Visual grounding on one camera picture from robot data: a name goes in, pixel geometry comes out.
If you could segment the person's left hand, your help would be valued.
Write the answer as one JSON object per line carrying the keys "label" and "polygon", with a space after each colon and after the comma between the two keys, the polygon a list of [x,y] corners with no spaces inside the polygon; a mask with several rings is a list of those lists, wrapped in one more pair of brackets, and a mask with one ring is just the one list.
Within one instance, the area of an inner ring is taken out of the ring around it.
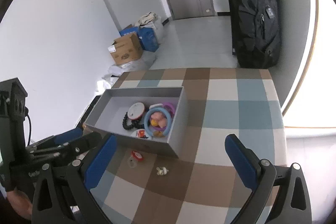
{"label": "person's left hand", "polygon": [[33,204],[31,203],[28,196],[15,188],[12,191],[6,192],[7,199],[11,204],[12,208],[24,219],[31,220],[33,212]]}

